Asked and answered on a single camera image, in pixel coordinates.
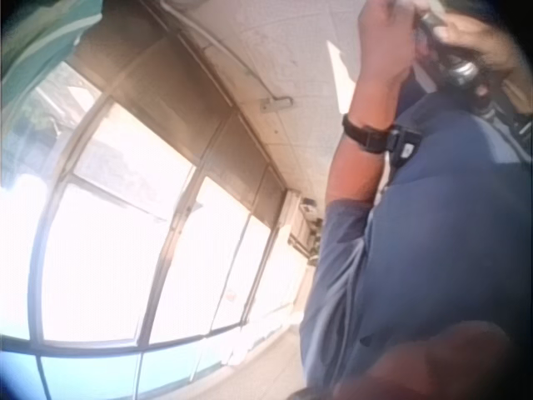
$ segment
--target white ceiling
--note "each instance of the white ceiling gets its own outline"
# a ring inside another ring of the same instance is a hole
[[[267,91],[191,31],[254,125],[287,183],[323,215],[327,173],[359,73],[357,15],[365,0],[169,0],[221,40],[290,109],[262,113]]]

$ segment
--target pipe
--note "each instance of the pipe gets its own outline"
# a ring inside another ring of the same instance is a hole
[[[238,64],[238,66],[244,71],[246,75],[254,78],[268,93],[268,96],[272,100],[277,100],[278,97],[271,92],[268,86],[262,81],[262,79],[250,68],[248,65],[243,62],[230,48],[228,48],[222,41],[212,36],[206,29],[198,25],[196,22],[192,21],[190,18],[186,17],[183,13],[177,11],[173,6],[167,3],[166,0],[160,1],[161,7],[163,10],[170,13],[172,16],[180,20],[182,23],[185,23],[188,27],[194,29],[197,33],[202,35],[210,44],[220,50],[222,53],[226,54],[233,62]]]

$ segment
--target blue uniform shirt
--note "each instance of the blue uniform shirt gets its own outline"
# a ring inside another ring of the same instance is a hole
[[[398,121],[424,136],[371,209],[326,209],[301,324],[310,387],[364,373],[392,346],[483,320],[531,351],[531,171],[446,96]]]

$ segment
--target floor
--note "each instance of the floor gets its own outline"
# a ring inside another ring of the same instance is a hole
[[[285,400],[303,387],[300,338],[293,327],[261,356],[192,400]]]

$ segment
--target black wristwatch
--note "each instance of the black wristwatch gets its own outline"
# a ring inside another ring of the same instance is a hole
[[[373,154],[382,154],[386,151],[386,144],[391,134],[390,128],[381,131],[373,127],[358,127],[350,122],[348,114],[342,119],[344,134],[359,143],[363,150]]]
[[[373,154],[389,152],[390,163],[395,168],[401,167],[413,157],[422,140],[418,132],[399,125],[391,125],[385,130],[358,127],[350,122],[347,115],[342,119],[342,126],[344,134],[357,142],[366,152]]]

